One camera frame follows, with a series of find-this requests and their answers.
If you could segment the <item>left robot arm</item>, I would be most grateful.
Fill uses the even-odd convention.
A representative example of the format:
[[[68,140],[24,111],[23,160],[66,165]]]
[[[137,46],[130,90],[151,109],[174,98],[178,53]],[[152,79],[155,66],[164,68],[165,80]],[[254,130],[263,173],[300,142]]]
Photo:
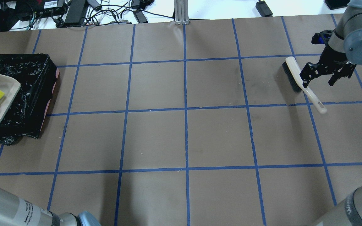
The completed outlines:
[[[0,226],[100,226],[88,211],[56,214],[0,188]]]

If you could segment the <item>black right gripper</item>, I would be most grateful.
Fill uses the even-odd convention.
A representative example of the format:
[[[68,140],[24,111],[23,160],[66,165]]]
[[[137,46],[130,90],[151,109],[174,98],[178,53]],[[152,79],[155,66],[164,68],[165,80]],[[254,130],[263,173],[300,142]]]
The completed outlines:
[[[313,35],[312,44],[325,44],[325,48],[317,63],[306,63],[300,76],[303,79],[303,88],[309,86],[310,81],[322,75],[332,75],[328,81],[329,86],[334,84],[341,78],[351,78],[356,64],[352,64],[346,58],[344,53],[340,53],[332,49],[328,42],[333,34],[332,30],[323,30]]]

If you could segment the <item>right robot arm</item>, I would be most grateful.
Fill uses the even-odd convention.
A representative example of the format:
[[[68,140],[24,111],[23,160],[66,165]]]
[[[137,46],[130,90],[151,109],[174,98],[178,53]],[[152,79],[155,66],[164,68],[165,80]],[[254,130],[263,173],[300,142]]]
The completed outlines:
[[[313,36],[313,44],[325,44],[317,63],[307,63],[300,70],[293,57],[286,59],[284,67],[290,69],[294,91],[303,91],[319,112],[326,108],[309,88],[309,83],[322,75],[331,75],[333,86],[340,78],[351,77],[357,65],[362,65],[362,0],[351,0],[334,30],[324,30]],[[362,186],[330,209],[313,226],[362,226]]]

